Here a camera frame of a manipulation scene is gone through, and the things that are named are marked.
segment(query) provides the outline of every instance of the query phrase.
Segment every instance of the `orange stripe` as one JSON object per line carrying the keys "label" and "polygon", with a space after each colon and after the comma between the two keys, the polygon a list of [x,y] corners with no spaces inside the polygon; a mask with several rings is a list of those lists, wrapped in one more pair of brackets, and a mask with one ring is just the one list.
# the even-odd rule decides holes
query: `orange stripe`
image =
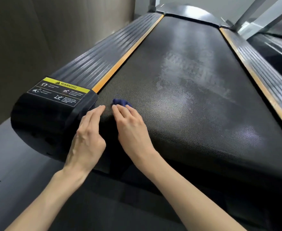
{"label": "orange stripe", "polygon": [[139,44],[147,37],[147,35],[154,29],[154,27],[159,23],[159,21],[163,18],[161,17],[151,26],[150,29],[128,50],[127,53],[102,77],[102,79],[92,88],[94,92],[99,92],[99,90],[108,82],[108,80],[112,77],[112,75],[120,68],[120,66],[127,60],[127,58],[135,51],[135,49],[139,46]]}
{"label": "orange stripe", "polygon": [[245,59],[242,57],[242,55],[240,54],[240,52],[237,50],[236,46],[233,44],[232,40],[229,38],[227,32],[225,29],[220,28],[220,31],[222,32],[222,34],[224,35],[224,37],[227,39],[227,41],[229,42],[229,44],[231,45],[232,49],[235,51],[235,53],[237,54],[237,56],[239,57],[239,59],[241,60],[241,62],[243,63],[243,65],[246,67],[246,69],[249,71],[249,73],[251,74],[252,78],[254,79],[254,81],[256,82],[256,84],[259,86],[259,88],[261,89],[261,91],[263,92],[263,94],[266,96],[266,98],[269,100],[270,104],[273,106],[273,108],[275,109],[275,111],[277,112],[277,114],[279,115],[279,117],[282,120],[282,108],[280,107],[280,105],[277,103],[276,99],[271,95],[271,93],[268,91],[268,89],[264,86],[264,84],[262,83],[262,81],[260,80],[260,78],[256,75],[256,73],[254,72],[254,70],[250,67],[250,65],[245,61]]}

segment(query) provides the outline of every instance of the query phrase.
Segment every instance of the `black treadmill belt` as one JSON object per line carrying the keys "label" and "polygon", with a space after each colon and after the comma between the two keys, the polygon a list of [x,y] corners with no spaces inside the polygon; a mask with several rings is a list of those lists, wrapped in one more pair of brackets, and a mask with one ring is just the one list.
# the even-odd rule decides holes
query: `black treadmill belt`
{"label": "black treadmill belt", "polygon": [[[138,110],[165,158],[222,174],[224,162],[282,177],[282,129],[214,27],[164,17],[97,105],[113,98]],[[107,107],[102,125],[111,116]]]}

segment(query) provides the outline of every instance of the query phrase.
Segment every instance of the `person's left arm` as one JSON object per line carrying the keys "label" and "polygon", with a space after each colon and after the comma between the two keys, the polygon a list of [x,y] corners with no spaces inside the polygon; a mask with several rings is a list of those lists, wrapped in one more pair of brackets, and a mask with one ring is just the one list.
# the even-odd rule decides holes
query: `person's left arm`
{"label": "person's left arm", "polygon": [[65,166],[56,172],[43,192],[5,231],[47,231],[67,199],[82,185],[101,157],[106,144],[99,135],[105,106],[84,116],[72,141]]}

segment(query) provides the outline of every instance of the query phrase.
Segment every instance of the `person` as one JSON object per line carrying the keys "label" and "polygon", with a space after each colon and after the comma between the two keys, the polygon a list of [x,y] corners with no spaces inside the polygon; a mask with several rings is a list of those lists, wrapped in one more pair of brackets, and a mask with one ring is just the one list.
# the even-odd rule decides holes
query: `person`
{"label": "person", "polygon": [[[48,230],[66,200],[82,185],[101,157],[106,143],[99,134],[105,106],[82,118],[66,163],[42,193],[6,231]],[[187,230],[245,230],[223,209],[175,171],[154,149],[140,114],[130,106],[113,105],[118,139],[135,166],[161,191]]]}

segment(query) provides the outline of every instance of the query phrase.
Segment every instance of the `treadmill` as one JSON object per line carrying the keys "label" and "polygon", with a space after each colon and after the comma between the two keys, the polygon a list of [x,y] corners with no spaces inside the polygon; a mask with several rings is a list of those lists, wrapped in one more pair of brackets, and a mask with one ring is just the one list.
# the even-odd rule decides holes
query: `treadmill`
{"label": "treadmill", "polygon": [[121,179],[131,162],[111,103],[122,98],[143,117],[156,150],[187,177],[282,194],[282,76],[200,8],[160,5],[26,89],[11,124],[41,154],[65,161],[82,116],[106,105],[107,148],[96,170]]}

